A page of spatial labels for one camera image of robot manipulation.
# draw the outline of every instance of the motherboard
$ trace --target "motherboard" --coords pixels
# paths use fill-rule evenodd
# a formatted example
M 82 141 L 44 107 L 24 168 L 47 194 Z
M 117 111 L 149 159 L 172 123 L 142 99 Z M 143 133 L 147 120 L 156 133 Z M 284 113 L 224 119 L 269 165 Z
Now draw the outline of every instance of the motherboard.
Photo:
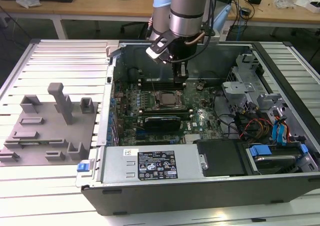
M 213 112 L 214 87 L 188 81 L 184 90 L 144 91 L 116 82 L 114 97 L 120 146 L 192 144 L 222 138 Z

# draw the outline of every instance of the gray floor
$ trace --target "gray floor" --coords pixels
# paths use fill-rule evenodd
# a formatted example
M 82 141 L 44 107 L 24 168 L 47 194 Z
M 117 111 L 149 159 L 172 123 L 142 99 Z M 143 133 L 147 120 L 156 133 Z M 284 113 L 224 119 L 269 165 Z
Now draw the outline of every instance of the gray floor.
M 19 19 L 18 23 L 29 33 L 32 38 L 57 39 L 56 31 L 50 20 L 43 19 Z M 126 27 L 125 33 L 120 33 L 120 26 L 125 22 L 101 21 L 101 31 L 95 31 L 93 21 L 84 20 L 65 20 L 67 34 L 69 39 L 137 39 L 142 25 Z M 270 36 L 272 28 L 270 27 L 248 27 L 240 40 L 243 41 L 289 41 L 309 60 L 313 53 L 320 47 L 320 42 L 314 32 L 316 29 L 298 29 L 296 36 L 291 35 L 292 28 L 280 28 L 275 37 Z M 15 41 L 27 46 L 28 38 L 16 25 L 10 20 L 8 27 L 0 32 L 0 86 L 3 84 L 11 70 L 23 53 L 23 48 L 12 41 L 5 39 L 14 39 Z M 231 32 L 227 40 L 235 40 L 237 29 Z M 312 66 L 320 71 L 320 52 L 312 60 Z

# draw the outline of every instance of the power supply label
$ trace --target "power supply label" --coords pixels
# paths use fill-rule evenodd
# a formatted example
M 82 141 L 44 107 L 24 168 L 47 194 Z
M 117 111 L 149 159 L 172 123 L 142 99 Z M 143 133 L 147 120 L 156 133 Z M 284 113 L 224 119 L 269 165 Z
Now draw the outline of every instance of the power supply label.
M 140 180 L 177 179 L 178 170 L 175 152 L 139 152 L 138 178 Z

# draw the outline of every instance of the green circuit board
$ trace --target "green circuit board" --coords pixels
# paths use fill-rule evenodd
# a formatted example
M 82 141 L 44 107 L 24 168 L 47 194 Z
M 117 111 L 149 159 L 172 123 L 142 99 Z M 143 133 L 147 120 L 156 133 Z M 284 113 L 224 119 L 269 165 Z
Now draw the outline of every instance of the green circuit board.
M 190 118 L 182 120 L 180 129 L 174 132 L 146 133 L 143 128 L 144 118 L 139 115 L 141 109 L 154 110 L 157 107 L 155 95 L 158 92 L 141 91 L 138 85 L 122 84 L 117 103 L 118 118 L 123 123 L 119 136 L 120 146 L 135 146 L 143 144 L 186 144 L 185 135 L 196 134 L 201 139 L 222 138 L 223 133 L 215 118 L 212 102 L 214 88 L 197 90 L 197 81 L 188 81 L 183 91 L 172 91 L 178 97 L 181 109 L 192 109 Z

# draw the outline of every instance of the white paper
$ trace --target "white paper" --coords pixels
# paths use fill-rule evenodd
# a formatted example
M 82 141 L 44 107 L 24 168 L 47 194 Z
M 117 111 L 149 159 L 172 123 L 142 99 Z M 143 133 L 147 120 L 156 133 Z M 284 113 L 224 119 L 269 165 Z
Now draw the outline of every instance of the white paper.
M 124 149 L 123 156 L 137 156 L 139 149 Z
M 25 8 L 41 5 L 40 0 L 15 0 L 15 1 L 16 3 L 18 3 L 19 5 Z
M 312 0 L 296 0 L 295 5 L 305 7 Z

